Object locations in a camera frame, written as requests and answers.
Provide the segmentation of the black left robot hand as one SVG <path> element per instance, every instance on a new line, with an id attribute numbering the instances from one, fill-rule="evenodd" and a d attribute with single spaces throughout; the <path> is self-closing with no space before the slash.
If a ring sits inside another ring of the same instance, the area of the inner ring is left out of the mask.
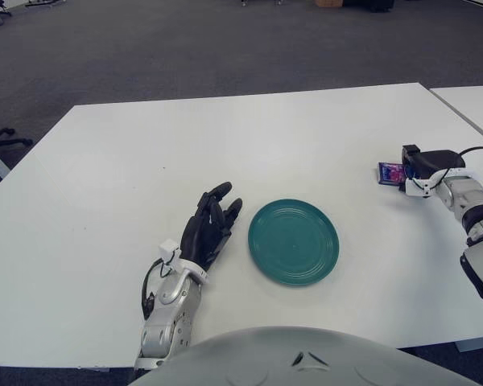
<path id="1" fill-rule="evenodd" d="M 180 257 L 204 271 L 209 271 L 232 235 L 231 228 L 242 209 L 241 198 L 235 199 L 226 209 L 221 207 L 220 202 L 231 189 L 231 182 L 225 182 L 205 192 L 181 238 Z"/>

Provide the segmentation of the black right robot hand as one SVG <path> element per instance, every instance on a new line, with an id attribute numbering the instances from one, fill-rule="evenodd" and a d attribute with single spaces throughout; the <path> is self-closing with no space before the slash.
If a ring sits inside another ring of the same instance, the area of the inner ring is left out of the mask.
<path id="1" fill-rule="evenodd" d="M 402 164 L 409 179 L 429 179 L 435 172 L 465 168 L 461 155 L 452 150 L 421 151 L 417 145 L 402 147 Z"/>

